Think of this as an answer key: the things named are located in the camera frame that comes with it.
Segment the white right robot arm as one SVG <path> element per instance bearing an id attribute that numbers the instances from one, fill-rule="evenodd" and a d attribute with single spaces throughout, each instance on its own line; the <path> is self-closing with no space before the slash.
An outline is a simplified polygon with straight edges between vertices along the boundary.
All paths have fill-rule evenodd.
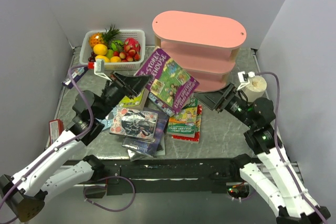
<path id="1" fill-rule="evenodd" d="M 327 223 L 329 210 L 304 187 L 271 125 L 276 118 L 272 101 L 261 97 L 250 103 L 233 84 L 195 96 L 210 110 L 225 110 L 248 127 L 245 141 L 270 177 L 247 154 L 231 159 L 229 174 L 235 181 L 246 181 L 258 193 L 272 209 L 277 223 Z"/>

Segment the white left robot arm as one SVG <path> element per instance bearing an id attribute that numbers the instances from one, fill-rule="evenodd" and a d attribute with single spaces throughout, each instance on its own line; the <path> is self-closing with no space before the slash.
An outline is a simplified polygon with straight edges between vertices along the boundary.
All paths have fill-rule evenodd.
<path id="1" fill-rule="evenodd" d="M 71 186 L 103 179 L 103 164 L 93 155 L 79 165 L 57 173 L 68 158 L 88 146 L 102 131 L 100 123 L 124 98 L 135 98 L 152 76 L 125 76 L 114 73 L 107 79 L 101 95 L 78 89 L 72 107 L 76 115 L 60 137 L 33 162 L 14 175 L 1 176 L 1 204 L 6 204 L 15 219 L 28 222 L 41 212 L 45 203 Z"/>

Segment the purple 117-storey treehouse book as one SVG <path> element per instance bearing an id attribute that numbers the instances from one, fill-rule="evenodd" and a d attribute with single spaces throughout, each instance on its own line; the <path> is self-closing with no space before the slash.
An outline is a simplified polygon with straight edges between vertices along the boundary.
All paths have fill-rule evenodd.
<path id="1" fill-rule="evenodd" d="M 199 86 L 199 82 L 160 47 L 155 48 L 134 75 L 148 74 L 152 80 L 145 88 L 176 114 L 189 103 Z"/>

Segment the light blue 143-storey treehouse book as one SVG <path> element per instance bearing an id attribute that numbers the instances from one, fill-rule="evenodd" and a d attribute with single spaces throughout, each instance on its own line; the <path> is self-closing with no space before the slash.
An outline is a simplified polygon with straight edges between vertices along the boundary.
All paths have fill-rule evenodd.
<path id="1" fill-rule="evenodd" d="M 152 93 L 149 93 L 148 98 L 152 101 L 159 109 L 161 109 L 168 116 L 174 116 L 176 113 L 165 103 L 163 103 L 159 98 L 157 98 Z"/>

